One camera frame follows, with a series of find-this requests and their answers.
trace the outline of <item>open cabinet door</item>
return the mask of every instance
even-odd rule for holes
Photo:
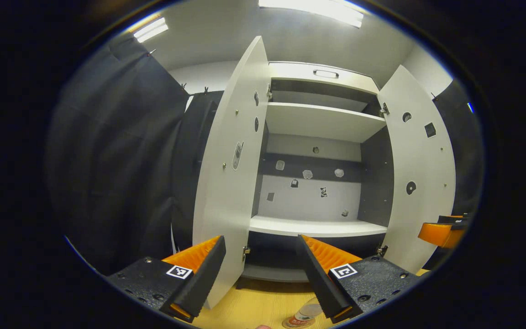
[[[456,190],[452,144],[431,97],[402,65],[377,98],[389,110],[384,118],[395,186],[383,242],[389,246],[385,258],[416,273],[436,250],[417,237],[422,223],[437,223],[439,215],[452,212]]]
[[[221,300],[244,267],[242,252],[251,221],[270,83],[267,54],[258,36],[228,81],[200,168],[192,242],[198,244],[217,235],[224,235],[226,242],[225,260],[206,308]]]

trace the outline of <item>white ceiling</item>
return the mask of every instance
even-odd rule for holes
[[[365,15],[360,29],[288,9],[259,8],[257,0],[188,0],[161,14],[169,30],[144,42],[167,70],[239,60],[257,35],[272,60],[308,62],[372,76],[382,87],[407,57],[413,40]]]

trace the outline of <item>wooden floor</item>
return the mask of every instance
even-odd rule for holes
[[[242,289],[232,288],[213,308],[203,308],[192,325],[203,329],[255,329],[267,325],[282,329],[281,322],[293,316],[311,298],[316,297],[309,283],[279,283],[240,279]],[[320,314],[310,329],[324,329],[332,321]]]

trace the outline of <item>plastic bottle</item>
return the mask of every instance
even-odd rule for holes
[[[305,328],[316,322],[315,317],[322,313],[318,298],[314,297],[301,306],[299,311],[292,317],[284,320],[282,325],[286,328]]]

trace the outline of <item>ceiling light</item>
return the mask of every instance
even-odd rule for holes
[[[342,21],[353,27],[361,27],[361,8],[344,0],[259,0],[261,8],[294,9],[315,13]]]
[[[146,25],[144,28],[133,34],[137,38],[137,41],[144,42],[151,37],[154,37],[160,34],[163,31],[167,31],[168,26],[165,24],[165,18],[161,17],[157,21],[153,21],[149,25]]]

